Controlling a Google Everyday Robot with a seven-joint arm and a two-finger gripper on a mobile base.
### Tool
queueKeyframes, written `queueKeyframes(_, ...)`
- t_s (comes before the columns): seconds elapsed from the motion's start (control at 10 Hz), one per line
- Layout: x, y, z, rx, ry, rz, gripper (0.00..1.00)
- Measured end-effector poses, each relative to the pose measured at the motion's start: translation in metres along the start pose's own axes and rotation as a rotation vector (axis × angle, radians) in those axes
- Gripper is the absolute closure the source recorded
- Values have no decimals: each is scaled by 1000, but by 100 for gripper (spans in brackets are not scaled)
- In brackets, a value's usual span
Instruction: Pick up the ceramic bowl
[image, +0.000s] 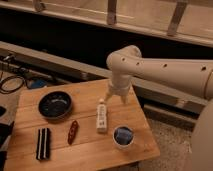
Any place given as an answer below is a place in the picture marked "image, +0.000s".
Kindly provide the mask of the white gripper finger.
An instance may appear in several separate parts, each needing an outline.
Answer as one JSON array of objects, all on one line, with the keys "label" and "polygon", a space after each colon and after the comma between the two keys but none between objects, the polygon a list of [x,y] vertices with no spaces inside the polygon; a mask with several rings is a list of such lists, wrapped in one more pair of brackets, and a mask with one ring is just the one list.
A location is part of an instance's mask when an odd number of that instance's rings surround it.
[{"label": "white gripper finger", "polygon": [[107,92],[104,101],[107,102],[112,97],[112,93]]},{"label": "white gripper finger", "polygon": [[121,101],[123,104],[127,104],[128,103],[128,97],[126,95],[121,96]]}]

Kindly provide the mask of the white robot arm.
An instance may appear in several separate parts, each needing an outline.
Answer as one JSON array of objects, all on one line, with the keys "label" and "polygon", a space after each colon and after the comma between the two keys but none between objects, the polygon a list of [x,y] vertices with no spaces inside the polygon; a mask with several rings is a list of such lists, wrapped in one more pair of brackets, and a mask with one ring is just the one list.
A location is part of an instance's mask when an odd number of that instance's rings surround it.
[{"label": "white robot arm", "polygon": [[182,171],[213,171],[213,62],[143,58],[135,45],[110,53],[106,60],[111,70],[108,92],[126,103],[131,78],[153,81],[204,98],[208,104],[199,115]]}]

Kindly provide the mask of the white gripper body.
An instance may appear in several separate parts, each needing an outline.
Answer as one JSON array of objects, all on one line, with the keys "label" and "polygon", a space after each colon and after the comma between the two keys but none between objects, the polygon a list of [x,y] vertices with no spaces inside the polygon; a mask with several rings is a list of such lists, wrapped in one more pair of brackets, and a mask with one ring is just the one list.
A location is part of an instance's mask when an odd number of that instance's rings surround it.
[{"label": "white gripper body", "polygon": [[108,82],[108,95],[126,96],[131,86],[131,76],[113,73]]}]

